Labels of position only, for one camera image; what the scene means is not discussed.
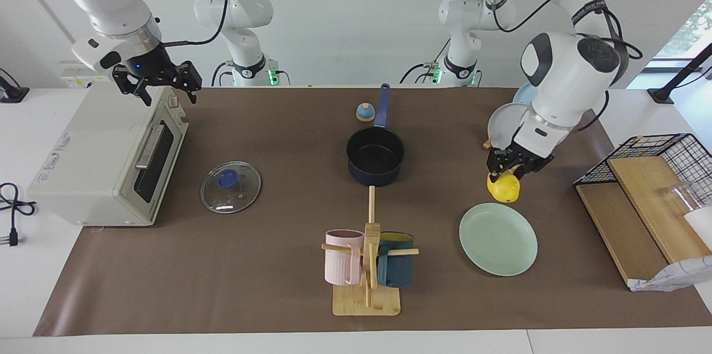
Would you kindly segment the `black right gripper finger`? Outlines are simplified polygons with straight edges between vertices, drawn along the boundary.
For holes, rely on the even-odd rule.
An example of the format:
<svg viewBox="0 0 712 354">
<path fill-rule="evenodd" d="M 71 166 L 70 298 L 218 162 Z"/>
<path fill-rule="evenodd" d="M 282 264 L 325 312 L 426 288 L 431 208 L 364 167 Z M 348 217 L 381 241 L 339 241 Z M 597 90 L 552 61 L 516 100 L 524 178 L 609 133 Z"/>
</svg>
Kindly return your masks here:
<svg viewBox="0 0 712 354">
<path fill-rule="evenodd" d="M 125 66 L 114 66 L 112 70 L 112 77 L 122 94 L 133 95 L 140 98 L 146 106 L 151 106 L 152 98 L 146 90 L 148 79 L 139 77 L 137 82 L 132 82 L 132 80 L 130 80 L 131 76 Z"/>
<path fill-rule="evenodd" d="M 176 88 L 186 93 L 193 105 L 197 103 L 197 93 L 202 88 L 202 78 L 192 62 L 183 62 L 176 67 Z"/>
</svg>

